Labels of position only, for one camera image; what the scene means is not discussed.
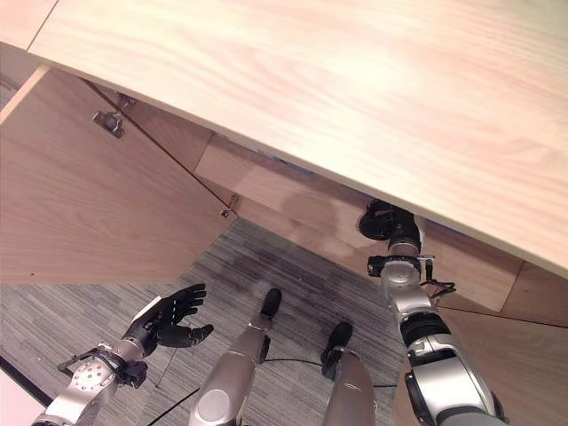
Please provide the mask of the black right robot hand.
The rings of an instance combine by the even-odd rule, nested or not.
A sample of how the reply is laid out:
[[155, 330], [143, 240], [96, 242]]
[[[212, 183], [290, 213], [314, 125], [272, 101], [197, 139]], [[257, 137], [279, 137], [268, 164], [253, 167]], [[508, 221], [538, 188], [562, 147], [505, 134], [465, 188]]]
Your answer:
[[359, 232], [371, 240], [389, 241], [389, 246], [408, 242], [422, 246], [414, 214], [379, 199], [372, 200], [358, 224]]

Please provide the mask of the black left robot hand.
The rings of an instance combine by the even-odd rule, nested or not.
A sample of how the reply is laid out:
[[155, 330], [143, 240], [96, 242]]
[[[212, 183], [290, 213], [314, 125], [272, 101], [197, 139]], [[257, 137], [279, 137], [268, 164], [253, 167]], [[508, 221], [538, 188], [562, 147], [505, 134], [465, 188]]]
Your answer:
[[159, 345], [189, 348], [201, 343], [214, 330], [211, 324], [191, 328], [179, 323], [198, 311], [206, 295], [206, 285], [195, 284], [161, 298], [132, 321], [122, 338], [140, 343], [142, 358], [150, 356]]

